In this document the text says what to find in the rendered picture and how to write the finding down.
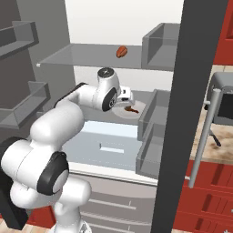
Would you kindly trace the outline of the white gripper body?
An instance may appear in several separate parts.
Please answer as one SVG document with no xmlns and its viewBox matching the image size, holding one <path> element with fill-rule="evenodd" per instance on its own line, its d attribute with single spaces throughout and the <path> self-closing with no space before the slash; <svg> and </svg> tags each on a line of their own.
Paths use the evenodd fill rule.
<svg viewBox="0 0 233 233">
<path fill-rule="evenodd" d="M 123 101 L 123 102 L 130 103 L 130 104 L 134 104 L 134 96 L 133 96 L 133 93 L 130 92 L 129 96 L 127 96 L 127 97 L 122 97 L 122 101 Z"/>
</svg>

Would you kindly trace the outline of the grey fridge door bin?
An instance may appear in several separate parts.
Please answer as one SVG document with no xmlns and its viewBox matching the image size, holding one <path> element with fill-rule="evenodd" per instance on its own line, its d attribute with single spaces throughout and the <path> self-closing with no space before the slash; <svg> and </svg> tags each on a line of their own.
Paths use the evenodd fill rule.
<svg viewBox="0 0 233 233">
<path fill-rule="evenodd" d="M 138 119 L 137 139 L 143 141 L 149 126 L 154 126 L 155 136 L 163 137 L 167 123 L 167 111 L 170 92 L 166 90 L 154 90 Z"/>
<path fill-rule="evenodd" d="M 173 71 L 180 24 L 160 23 L 142 39 L 141 67 Z"/>
<path fill-rule="evenodd" d="M 0 59 L 5 59 L 39 43 L 35 22 L 13 21 L 0 29 Z"/>
<path fill-rule="evenodd" d="M 138 151 L 136 173 L 144 177 L 158 179 L 164 143 L 164 128 L 150 123 Z"/>
<path fill-rule="evenodd" d="M 28 82 L 30 95 L 11 109 L 0 108 L 0 127 L 19 129 L 50 98 L 48 83 Z"/>
</svg>

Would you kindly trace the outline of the pale fridge crisper drawer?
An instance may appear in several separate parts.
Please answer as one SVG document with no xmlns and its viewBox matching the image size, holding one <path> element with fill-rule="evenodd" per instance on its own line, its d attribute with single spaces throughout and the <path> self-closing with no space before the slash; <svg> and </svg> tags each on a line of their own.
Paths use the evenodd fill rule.
<svg viewBox="0 0 233 233">
<path fill-rule="evenodd" d="M 141 146 L 137 126 L 87 121 L 83 129 L 63 145 L 63 151 L 69 162 L 134 170 Z"/>
</svg>

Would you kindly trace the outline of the dark grey fridge door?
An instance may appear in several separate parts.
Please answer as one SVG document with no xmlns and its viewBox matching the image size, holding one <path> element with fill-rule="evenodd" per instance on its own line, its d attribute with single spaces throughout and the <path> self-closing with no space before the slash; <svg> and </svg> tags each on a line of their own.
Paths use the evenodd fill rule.
<svg viewBox="0 0 233 233">
<path fill-rule="evenodd" d="M 150 233 L 171 233 L 228 0 L 184 0 Z"/>
</svg>

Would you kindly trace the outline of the glass fridge shelf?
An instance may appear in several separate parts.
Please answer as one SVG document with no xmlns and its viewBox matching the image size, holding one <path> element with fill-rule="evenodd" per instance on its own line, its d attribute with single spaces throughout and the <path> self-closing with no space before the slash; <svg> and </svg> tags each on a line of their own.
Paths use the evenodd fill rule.
<svg viewBox="0 0 233 233">
<path fill-rule="evenodd" d="M 70 44 L 36 65 L 108 66 L 113 68 L 143 69 L 142 46 L 127 46 L 127 54 L 117 58 L 119 45 Z"/>
</svg>

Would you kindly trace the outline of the white fridge body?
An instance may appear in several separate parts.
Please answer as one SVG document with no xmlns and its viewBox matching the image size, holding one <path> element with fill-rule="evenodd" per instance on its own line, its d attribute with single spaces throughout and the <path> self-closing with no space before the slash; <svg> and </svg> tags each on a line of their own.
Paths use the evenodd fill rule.
<svg viewBox="0 0 233 233">
<path fill-rule="evenodd" d="M 180 23 L 183 3 L 184 0 L 65 0 L 69 44 L 142 46 L 143 37 L 160 23 Z M 97 72 L 102 66 L 71 67 L 76 81 L 74 87 L 80 83 L 98 86 Z M 155 89 L 171 91 L 174 70 L 113 69 L 119 84 L 131 89 L 134 104 L 136 101 L 147 104 Z M 116 116 L 112 108 L 102 112 L 82 106 L 81 110 L 85 122 L 97 121 L 138 127 L 138 119 Z M 157 184 L 157 179 L 138 175 L 136 169 L 124 170 L 76 162 L 69 164 L 72 171 L 85 176 L 112 178 L 150 186 Z"/>
</svg>

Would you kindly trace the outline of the grey fridge door with shelves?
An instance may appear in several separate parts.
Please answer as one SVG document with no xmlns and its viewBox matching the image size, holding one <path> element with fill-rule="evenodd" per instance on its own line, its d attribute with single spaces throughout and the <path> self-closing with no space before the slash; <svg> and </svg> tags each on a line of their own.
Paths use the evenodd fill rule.
<svg viewBox="0 0 233 233">
<path fill-rule="evenodd" d="M 71 66 L 36 64 L 70 43 L 65 0 L 0 0 L 0 29 L 13 21 L 35 22 L 39 43 L 0 59 L 0 108 L 11 109 L 30 95 L 29 81 L 48 83 L 50 98 L 19 129 L 0 127 L 0 142 L 29 136 L 30 127 L 75 86 Z"/>
</svg>

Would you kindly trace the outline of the grey round plate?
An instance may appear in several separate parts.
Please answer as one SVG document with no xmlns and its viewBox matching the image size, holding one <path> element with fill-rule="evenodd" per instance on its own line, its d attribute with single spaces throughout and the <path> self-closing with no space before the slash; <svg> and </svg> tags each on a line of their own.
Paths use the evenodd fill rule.
<svg viewBox="0 0 233 233">
<path fill-rule="evenodd" d="M 123 107 L 113 107 L 112 111 L 116 116 L 124 119 L 139 119 L 145 106 L 146 104 L 144 102 L 136 101 L 135 104 L 132 106 L 134 112 L 126 111 Z"/>
</svg>

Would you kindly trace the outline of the brown oval food item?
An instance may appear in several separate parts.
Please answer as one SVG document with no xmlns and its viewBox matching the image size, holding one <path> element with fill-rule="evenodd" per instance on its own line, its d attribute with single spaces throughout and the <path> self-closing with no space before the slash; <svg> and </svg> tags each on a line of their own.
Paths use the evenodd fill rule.
<svg viewBox="0 0 233 233">
<path fill-rule="evenodd" d="M 116 51 L 116 57 L 120 58 L 127 54 L 127 48 L 125 46 L 120 46 Z"/>
</svg>

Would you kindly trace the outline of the grey countertop appliance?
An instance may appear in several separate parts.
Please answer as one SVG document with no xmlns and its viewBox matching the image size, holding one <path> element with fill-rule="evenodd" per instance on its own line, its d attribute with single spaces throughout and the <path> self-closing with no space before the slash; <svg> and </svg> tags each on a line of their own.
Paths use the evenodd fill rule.
<svg viewBox="0 0 233 233">
<path fill-rule="evenodd" d="M 221 146 L 211 131 L 211 124 L 233 126 L 233 73 L 216 72 L 211 77 L 205 103 L 207 121 L 204 128 L 213 136 L 218 147 Z"/>
</svg>

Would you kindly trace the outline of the grey freezer drawer front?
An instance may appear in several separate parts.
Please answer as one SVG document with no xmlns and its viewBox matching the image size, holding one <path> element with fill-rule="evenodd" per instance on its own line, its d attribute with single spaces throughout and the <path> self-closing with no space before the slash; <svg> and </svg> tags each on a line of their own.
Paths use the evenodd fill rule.
<svg viewBox="0 0 233 233">
<path fill-rule="evenodd" d="M 73 174 L 92 187 L 80 208 L 93 233 L 150 233 L 157 188 L 114 179 Z"/>
</svg>

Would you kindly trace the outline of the red base cabinets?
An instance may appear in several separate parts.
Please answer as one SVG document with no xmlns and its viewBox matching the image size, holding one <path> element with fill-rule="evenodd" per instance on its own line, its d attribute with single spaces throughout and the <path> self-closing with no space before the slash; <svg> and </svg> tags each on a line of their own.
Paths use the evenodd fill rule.
<svg viewBox="0 0 233 233">
<path fill-rule="evenodd" d="M 174 229 L 233 233 L 233 165 L 201 162 L 195 186 L 185 180 Z"/>
</svg>

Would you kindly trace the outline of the red wall cabinet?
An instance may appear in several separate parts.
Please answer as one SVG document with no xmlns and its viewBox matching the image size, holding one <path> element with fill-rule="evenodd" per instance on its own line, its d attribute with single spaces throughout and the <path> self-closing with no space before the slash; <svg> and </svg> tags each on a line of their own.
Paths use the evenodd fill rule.
<svg viewBox="0 0 233 233">
<path fill-rule="evenodd" d="M 233 0 L 228 0 L 213 64 L 233 66 Z"/>
</svg>

